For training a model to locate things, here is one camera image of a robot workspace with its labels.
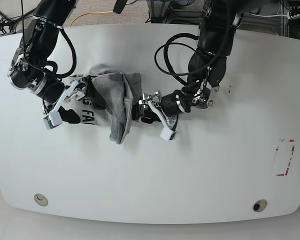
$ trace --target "metal bracket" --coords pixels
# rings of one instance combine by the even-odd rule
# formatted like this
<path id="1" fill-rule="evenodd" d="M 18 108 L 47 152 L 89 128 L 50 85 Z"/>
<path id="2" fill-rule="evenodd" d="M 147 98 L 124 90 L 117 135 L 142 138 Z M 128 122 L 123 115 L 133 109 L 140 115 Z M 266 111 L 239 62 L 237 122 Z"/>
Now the metal bracket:
<path id="1" fill-rule="evenodd" d="M 156 91 L 153 95 L 149 95 L 146 93 L 143 93 L 141 95 L 141 99 L 139 100 L 139 105 L 142 105 L 143 110 L 147 110 L 148 109 L 148 101 L 153 100 L 154 98 L 158 98 L 159 102 L 161 102 L 161 98 L 162 98 L 162 94 L 161 91 Z"/>
<path id="2" fill-rule="evenodd" d="M 156 108 L 154 102 L 152 102 L 152 100 L 149 100 L 147 102 L 148 106 L 150 107 L 150 109 L 152 110 L 153 113 L 155 113 L 159 119 L 161 120 L 161 123 L 163 125 L 163 130 L 161 132 L 160 137 L 166 141 L 170 141 L 170 140 L 175 140 L 178 132 L 177 131 L 173 131 L 170 129 L 170 127 L 168 126 L 167 120 L 166 118 L 163 116 L 163 114 Z"/>
<path id="3" fill-rule="evenodd" d="M 213 105 L 215 104 L 215 99 L 217 97 L 219 89 L 220 89 L 220 86 L 216 86 L 216 87 L 211 88 L 210 96 L 209 96 L 209 99 L 207 101 L 208 108 L 213 107 Z"/>
<path id="4" fill-rule="evenodd" d="M 43 118 L 44 125 L 47 130 L 54 129 L 55 127 L 63 123 L 60 113 L 58 112 L 61 104 L 66 101 L 66 99 L 72 98 L 76 95 L 76 87 L 78 81 L 74 80 L 68 89 L 65 89 L 58 101 L 54 105 L 53 109 Z"/>

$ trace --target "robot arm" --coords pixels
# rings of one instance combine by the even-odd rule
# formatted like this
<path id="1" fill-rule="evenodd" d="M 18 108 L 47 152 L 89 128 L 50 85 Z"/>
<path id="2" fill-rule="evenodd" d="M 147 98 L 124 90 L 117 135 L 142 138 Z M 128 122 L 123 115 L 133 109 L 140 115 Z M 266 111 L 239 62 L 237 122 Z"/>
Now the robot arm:
<path id="1" fill-rule="evenodd" d="M 160 68 L 156 62 L 162 72 L 173 76 L 184 87 L 164 97 L 159 91 L 153 95 L 143 94 L 133 118 L 141 118 L 148 124 L 154 121 L 162 122 L 164 125 L 162 137 L 171 140 L 176 135 L 179 114 L 190 113 L 192 107 L 203 110 L 212 107 L 226 73 L 227 56 L 231 53 L 234 35 L 243 13 L 259 7 L 263 1 L 265 0 L 204 1 L 199 35 L 177 34 L 160 48 L 163 49 L 168 71 Z M 77 0 L 41 0 L 33 13 L 34 20 L 26 29 L 8 72 L 15 88 L 21 90 L 28 88 L 42 98 L 46 114 L 44 120 L 48 129 L 58 126 L 62 120 L 69 123 L 80 122 L 78 118 L 69 121 L 67 111 L 61 107 L 61 103 L 70 98 L 80 101 L 84 97 L 92 97 L 97 99 L 93 102 L 97 109 L 105 109 L 102 97 L 95 98 L 98 92 L 93 89 L 91 81 L 83 79 L 80 82 L 73 82 L 67 89 L 62 83 L 63 78 L 69 77 L 74 72 L 77 64 L 75 49 L 62 27 L 76 6 L 76 2 Z M 117 0 L 115 6 L 118 13 L 122 11 L 126 2 L 126 0 Z M 59 32 L 72 51 L 72 67 L 64 74 L 57 74 L 58 65 L 47 60 L 56 46 Z M 178 44 L 173 41 L 179 38 L 191 38 L 197 41 L 197 49 L 189 62 L 188 73 L 175 73 L 169 62 L 169 46 Z M 187 81 L 180 76 L 188 76 Z M 50 104 L 50 108 L 54 106 L 53 109 L 48 109 L 45 101 Z"/>

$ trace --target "gray cloth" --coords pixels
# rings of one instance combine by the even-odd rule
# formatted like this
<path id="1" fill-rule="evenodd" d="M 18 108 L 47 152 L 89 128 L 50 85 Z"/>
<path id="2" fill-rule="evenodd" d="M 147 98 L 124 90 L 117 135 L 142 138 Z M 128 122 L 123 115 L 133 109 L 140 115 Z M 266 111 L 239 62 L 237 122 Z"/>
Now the gray cloth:
<path id="1" fill-rule="evenodd" d="M 72 76 L 69 80 L 80 80 L 88 75 L 97 76 L 92 79 L 92 83 L 104 98 L 106 110 L 94 109 L 91 102 L 86 100 L 72 100 L 62 106 L 73 109 L 83 124 L 109 126 L 110 139 L 122 144 L 130 131 L 133 105 L 138 103 L 142 94 L 141 76 L 139 73 L 123 73 L 99 64 L 85 75 Z"/>

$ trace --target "white table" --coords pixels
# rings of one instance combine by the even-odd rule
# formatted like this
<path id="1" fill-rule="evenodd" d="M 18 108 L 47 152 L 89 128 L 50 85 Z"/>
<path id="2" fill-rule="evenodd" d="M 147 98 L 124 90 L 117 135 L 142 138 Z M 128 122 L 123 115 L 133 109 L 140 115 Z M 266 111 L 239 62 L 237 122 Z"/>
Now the white table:
<path id="1" fill-rule="evenodd" d="M 198 28 L 137 24 L 65 31 L 77 52 L 75 73 L 107 64 L 141 73 L 143 92 L 166 95 L 181 85 L 157 70 L 155 50 Z M 181 115 L 176 143 L 159 137 L 161 124 L 140 122 L 116 145 L 105 127 L 64 123 L 45 129 L 42 100 L 16 90 L 6 77 L 20 39 L 0 37 L 0 189 L 12 207 L 99 221 L 189 224 L 287 215 L 300 205 L 299 40 L 238 31 L 213 109 Z M 169 54 L 176 72 L 187 70 L 192 52 L 171 46 Z M 60 73 L 70 68 L 62 37 L 50 59 Z M 285 173 L 292 146 L 288 175 L 277 176 Z M 37 205 L 35 194 L 45 195 L 48 206 Z M 263 199 L 267 208 L 254 212 Z"/>

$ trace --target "round hole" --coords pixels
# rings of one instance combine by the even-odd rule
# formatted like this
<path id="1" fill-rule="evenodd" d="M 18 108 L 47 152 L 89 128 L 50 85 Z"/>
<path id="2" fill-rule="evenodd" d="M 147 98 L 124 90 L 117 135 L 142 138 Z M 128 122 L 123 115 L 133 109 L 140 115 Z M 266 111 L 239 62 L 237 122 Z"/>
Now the round hole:
<path id="1" fill-rule="evenodd" d="M 256 213 L 260 213 L 266 209 L 267 205 L 268 205 L 267 200 L 259 200 L 255 204 L 253 204 L 252 209 Z"/>
<path id="2" fill-rule="evenodd" d="M 46 207 L 48 205 L 48 199 L 39 193 L 34 195 L 34 201 L 42 207 Z"/>
<path id="3" fill-rule="evenodd" d="M 258 211 L 260 209 L 260 205 L 259 204 L 255 204 L 253 206 L 253 210 Z"/>

